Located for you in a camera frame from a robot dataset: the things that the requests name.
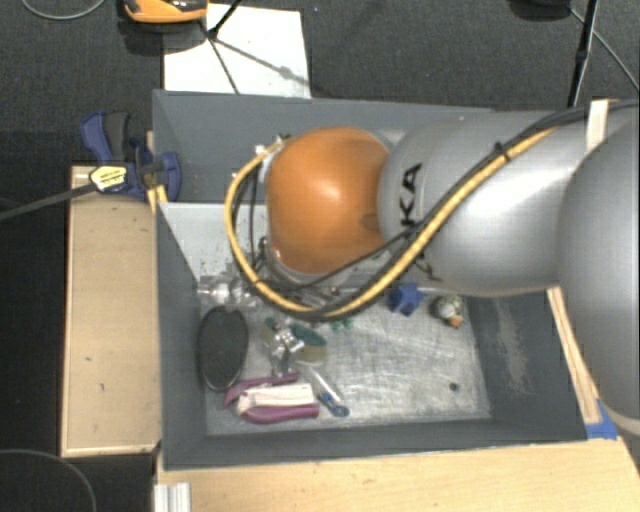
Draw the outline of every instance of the orange object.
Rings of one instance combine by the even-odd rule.
[[[289,142],[267,175],[269,243],[291,270],[325,274],[379,248],[377,195],[387,149],[350,127]]]
[[[461,316],[454,316],[451,318],[447,318],[447,323],[451,327],[455,327],[456,329],[462,325],[463,318]]]
[[[204,18],[208,2],[197,2],[195,8],[181,2],[167,0],[136,0],[136,8],[125,2],[124,10],[131,19],[140,23],[182,23]]]

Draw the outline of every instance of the white paper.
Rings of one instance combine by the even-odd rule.
[[[228,8],[209,4],[207,28]],[[299,12],[238,7],[218,34],[217,54],[208,41],[192,39],[195,47],[174,52],[185,36],[165,35],[166,90],[311,97]]]

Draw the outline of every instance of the blue tape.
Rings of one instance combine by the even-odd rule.
[[[600,400],[598,400],[598,409],[600,409],[602,421],[600,423],[594,423],[593,425],[585,425],[587,437],[589,439],[611,439],[615,441],[618,439],[618,431]]]

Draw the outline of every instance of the green object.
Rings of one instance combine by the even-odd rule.
[[[304,348],[298,353],[299,363],[322,363],[327,359],[327,340],[316,331],[300,324],[290,325],[289,329],[296,338],[304,343]]]
[[[340,332],[342,329],[351,329],[355,324],[353,317],[346,318],[344,320],[338,320],[337,322],[331,322],[331,330],[333,332]]]
[[[272,316],[265,318],[264,320],[264,325],[266,325],[269,329],[271,329],[272,331],[275,331],[275,327],[276,327],[276,319],[273,318]]]
[[[327,344],[327,340],[313,329],[308,329],[300,324],[292,324],[289,326],[289,329],[291,329],[291,333],[300,341],[304,342],[305,345],[309,345],[311,347],[323,347]]]

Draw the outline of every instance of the black oval object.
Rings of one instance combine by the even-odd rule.
[[[249,328],[239,311],[220,306],[209,311],[198,330],[198,368],[214,391],[229,388],[240,375],[249,349]]]

